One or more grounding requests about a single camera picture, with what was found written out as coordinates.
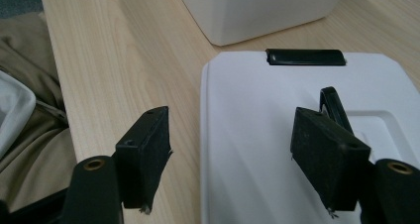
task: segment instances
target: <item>white tray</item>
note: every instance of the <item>white tray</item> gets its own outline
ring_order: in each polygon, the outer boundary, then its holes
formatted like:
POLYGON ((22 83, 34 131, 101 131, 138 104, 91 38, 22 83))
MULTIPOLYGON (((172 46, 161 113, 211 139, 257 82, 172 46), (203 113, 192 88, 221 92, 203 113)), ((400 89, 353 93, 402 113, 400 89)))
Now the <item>white tray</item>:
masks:
POLYGON ((394 60, 345 54, 346 66, 271 66, 263 52, 221 53, 201 84, 202 223, 360 223, 360 210, 332 219, 295 161, 297 106, 318 109, 334 86, 370 160, 419 168, 420 96, 394 60))

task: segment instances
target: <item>wooden table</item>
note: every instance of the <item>wooden table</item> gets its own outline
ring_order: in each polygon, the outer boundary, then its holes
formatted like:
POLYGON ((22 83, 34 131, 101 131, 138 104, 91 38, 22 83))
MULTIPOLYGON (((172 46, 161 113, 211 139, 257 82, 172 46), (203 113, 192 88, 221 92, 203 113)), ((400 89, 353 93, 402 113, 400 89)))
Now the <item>wooden table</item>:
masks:
POLYGON ((200 223, 200 76, 221 51, 380 53, 420 88, 420 0, 341 0, 325 19, 222 48, 208 43, 182 0, 43 2, 79 161, 111 155, 143 112, 169 106, 174 154, 154 211, 125 211, 126 223, 200 223))

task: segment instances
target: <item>khaki pants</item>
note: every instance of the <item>khaki pants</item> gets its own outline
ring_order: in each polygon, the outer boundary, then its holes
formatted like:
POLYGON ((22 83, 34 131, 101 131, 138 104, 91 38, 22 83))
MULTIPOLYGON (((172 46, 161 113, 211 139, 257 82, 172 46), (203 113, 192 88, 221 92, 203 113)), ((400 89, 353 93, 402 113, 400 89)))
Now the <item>khaki pants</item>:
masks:
POLYGON ((68 124, 59 115, 65 108, 42 16, 30 13, 0 20, 0 69, 48 105, 36 105, 0 161, 0 199, 11 211, 68 187, 76 165, 68 124))

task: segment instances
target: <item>black rectangular object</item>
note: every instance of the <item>black rectangular object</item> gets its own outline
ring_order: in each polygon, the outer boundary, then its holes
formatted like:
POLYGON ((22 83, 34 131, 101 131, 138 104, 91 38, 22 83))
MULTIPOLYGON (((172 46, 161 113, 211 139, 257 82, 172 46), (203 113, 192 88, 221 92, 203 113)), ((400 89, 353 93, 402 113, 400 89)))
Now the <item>black rectangular object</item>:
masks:
POLYGON ((298 107, 290 151, 325 208, 355 209, 369 146, 322 113, 298 107))
POLYGON ((265 50, 270 65, 346 65, 346 60, 339 50, 265 50))

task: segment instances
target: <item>black object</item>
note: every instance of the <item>black object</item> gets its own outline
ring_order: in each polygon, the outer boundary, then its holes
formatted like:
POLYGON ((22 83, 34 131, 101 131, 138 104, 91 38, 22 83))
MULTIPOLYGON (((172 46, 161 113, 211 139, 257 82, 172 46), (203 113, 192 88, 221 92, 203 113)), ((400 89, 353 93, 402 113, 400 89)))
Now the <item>black object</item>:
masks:
POLYGON ((296 108, 290 150, 332 217, 358 200, 364 224, 420 223, 420 170, 391 159, 370 163, 370 147, 343 123, 334 88, 321 90, 320 110, 296 108))
POLYGON ((171 153, 168 108, 149 110, 116 145, 112 158, 77 164, 68 189, 13 213, 0 202, 0 223, 123 223, 121 202, 149 214, 171 153))
POLYGON ((346 65, 339 50, 267 49, 265 52, 270 65, 346 65))

